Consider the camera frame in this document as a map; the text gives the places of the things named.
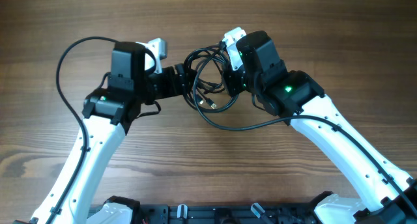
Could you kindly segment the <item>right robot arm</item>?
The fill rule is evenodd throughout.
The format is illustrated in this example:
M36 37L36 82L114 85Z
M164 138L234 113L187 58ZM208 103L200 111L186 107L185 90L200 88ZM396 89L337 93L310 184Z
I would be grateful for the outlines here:
M343 173L357 198L325 192L313 203L321 223L415 223L416 180L390 162L343 117L303 71L289 71L264 31L224 34L230 96L248 91L263 110L307 137Z

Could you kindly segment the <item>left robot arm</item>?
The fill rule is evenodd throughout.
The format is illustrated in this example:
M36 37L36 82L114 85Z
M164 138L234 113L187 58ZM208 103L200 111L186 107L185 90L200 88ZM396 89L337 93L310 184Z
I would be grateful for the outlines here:
M138 201L112 196L95 214L89 209L108 163L131 124L144 117L141 106L181 95L187 86L182 65L162 68L165 40L116 42L111 70L90 93L77 116L78 138L49 195L30 223L145 223Z

